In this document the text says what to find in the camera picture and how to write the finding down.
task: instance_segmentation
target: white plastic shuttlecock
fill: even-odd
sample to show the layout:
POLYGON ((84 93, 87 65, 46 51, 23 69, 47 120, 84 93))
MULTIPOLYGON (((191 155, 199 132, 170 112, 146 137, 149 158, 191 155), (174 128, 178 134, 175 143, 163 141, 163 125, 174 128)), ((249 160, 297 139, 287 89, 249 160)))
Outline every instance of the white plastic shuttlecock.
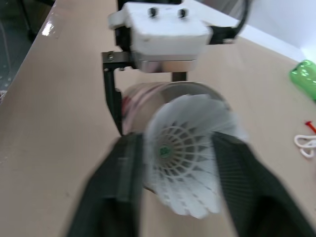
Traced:
POLYGON ((175 213, 203 218, 220 212, 220 183, 211 132, 244 138, 234 113, 208 95, 163 105, 145 132, 146 183, 175 213))

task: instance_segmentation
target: black cable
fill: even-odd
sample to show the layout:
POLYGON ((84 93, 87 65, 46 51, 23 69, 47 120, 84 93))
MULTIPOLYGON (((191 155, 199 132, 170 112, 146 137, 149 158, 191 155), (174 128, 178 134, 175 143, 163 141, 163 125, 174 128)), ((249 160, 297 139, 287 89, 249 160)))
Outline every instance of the black cable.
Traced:
POLYGON ((243 0, 243 2, 242 19, 236 27, 209 26, 213 31, 213 36, 209 44, 227 44, 234 42, 234 39, 244 27, 249 15, 249 0, 243 0))

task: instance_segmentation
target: green logo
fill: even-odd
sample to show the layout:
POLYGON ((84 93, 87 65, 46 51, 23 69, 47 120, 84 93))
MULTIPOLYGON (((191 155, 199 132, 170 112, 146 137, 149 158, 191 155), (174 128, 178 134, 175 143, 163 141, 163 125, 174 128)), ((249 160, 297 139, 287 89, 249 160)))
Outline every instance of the green logo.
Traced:
POLYGON ((162 145, 159 149, 160 158, 168 158, 171 155, 171 148, 167 145, 162 145))

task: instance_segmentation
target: beige table surface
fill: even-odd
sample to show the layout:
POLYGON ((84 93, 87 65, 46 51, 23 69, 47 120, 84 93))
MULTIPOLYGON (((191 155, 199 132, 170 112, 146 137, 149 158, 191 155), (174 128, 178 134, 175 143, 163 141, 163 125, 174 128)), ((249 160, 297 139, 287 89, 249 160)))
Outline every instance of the beige table surface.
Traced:
MULTIPOLYGON (((0 106, 0 235, 62 236, 81 189, 119 134, 107 109, 101 52, 117 50, 114 0, 63 0, 56 36, 38 35, 0 106)), ((311 134, 316 105, 289 81, 296 62, 245 39, 209 46, 189 79, 220 92, 240 115, 258 158, 316 226, 315 164, 293 144, 311 134)), ((118 87, 169 74, 117 73, 118 87)), ((203 220, 173 214, 145 192, 142 236, 235 236, 227 211, 203 220)))

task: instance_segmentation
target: metal bracket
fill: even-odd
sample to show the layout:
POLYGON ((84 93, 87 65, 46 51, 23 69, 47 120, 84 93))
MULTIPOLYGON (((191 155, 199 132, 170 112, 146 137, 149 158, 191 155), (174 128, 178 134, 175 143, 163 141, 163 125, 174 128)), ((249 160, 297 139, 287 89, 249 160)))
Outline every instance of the metal bracket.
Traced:
MULTIPOLYGON (((119 68, 124 71, 125 67, 136 69, 130 52, 105 52, 102 53, 103 78, 106 101, 115 125, 122 136, 122 94, 115 87, 114 70, 119 68)), ((187 73, 172 73, 172 81, 187 80, 187 73)))

